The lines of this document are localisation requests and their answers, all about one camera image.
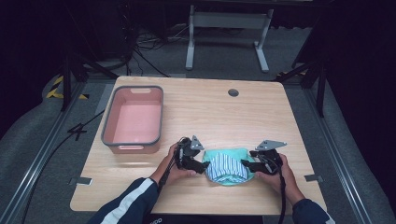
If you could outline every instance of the white metal table leg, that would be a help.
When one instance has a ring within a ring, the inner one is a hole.
[[[194,6],[190,6],[189,20],[190,40],[189,47],[187,49],[186,69],[192,70],[192,64],[194,61]]]
[[[273,13],[274,13],[273,9],[268,10],[267,18],[265,19],[264,25],[262,26],[262,38],[260,39],[260,42],[259,41],[254,42],[257,57],[259,58],[259,62],[260,62],[260,67],[262,68],[262,71],[264,73],[268,73],[269,68],[267,61],[265,60],[264,52],[262,51],[262,46],[264,45],[264,40],[265,37],[267,36],[268,28],[270,26]]]

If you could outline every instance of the person's arm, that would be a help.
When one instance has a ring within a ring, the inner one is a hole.
[[[168,155],[149,178],[136,179],[118,198],[103,205],[88,223],[142,223],[144,216],[150,213],[157,202],[158,183],[176,148],[177,144],[170,147]],[[166,184],[170,185],[177,179],[193,175],[196,175],[194,171],[178,170],[173,166]]]
[[[285,155],[279,153],[282,159],[282,175],[286,182],[286,198],[293,207],[293,221],[296,224],[323,224],[335,223],[332,218],[317,204],[306,199],[297,186],[293,171],[290,169],[288,160]],[[266,175],[262,172],[256,172],[256,177],[269,184],[276,192],[280,193],[280,178],[277,175]]]

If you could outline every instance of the folded cloth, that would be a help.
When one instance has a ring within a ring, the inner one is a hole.
[[[224,186],[245,183],[253,178],[254,174],[241,160],[254,162],[245,148],[206,150],[203,162],[210,161],[205,171],[206,176]]]

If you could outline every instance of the wooden table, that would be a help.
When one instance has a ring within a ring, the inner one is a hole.
[[[318,183],[306,182],[314,173],[283,86],[277,82],[119,77],[124,85],[158,85],[164,91],[161,148],[154,154],[113,154],[102,143],[102,119],[81,176],[90,186],[77,186],[70,206],[75,211],[97,211],[118,197],[138,177],[150,176],[181,137],[196,135],[205,150],[245,147],[253,150],[264,139],[284,141],[277,151],[288,156],[297,183],[307,198],[326,209]],[[239,95],[232,97],[229,89]],[[195,157],[200,161],[204,152]],[[279,215],[281,198],[253,178],[224,187],[205,175],[178,180],[166,186],[153,213]],[[287,214],[291,214],[288,204]]]

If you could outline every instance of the person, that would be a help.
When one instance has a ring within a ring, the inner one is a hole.
[[[160,195],[158,188],[160,179],[171,161],[177,144],[173,144],[166,157],[161,161],[155,172],[150,177],[136,179],[127,190],[118,198],[103,205],[88,221],[93,223],[128,223],[128,224],[166,224],[166,223],[240,223],[238,216],[195,216],[195,215],[152,215],[151,209],[157,202]],[[282,174],[286,182],[286,198],[292,205],[292,219],[294,223],[317,224],[335,223],[332,218],[317,204],[305,196],[299,190],[293,171],[290,169],[285,155],[279,154],[283,161]],[[196,172],[193,170],[181,170],[173,166],[170,170],[166,185],[170,185],[180,178],[193,177]],[[256,172],[255,177],[269,184],[276,192],[280,192],[279,175],[266,175]],[[253,216],[239,217],[248,223],[262,223],[262,218]]]

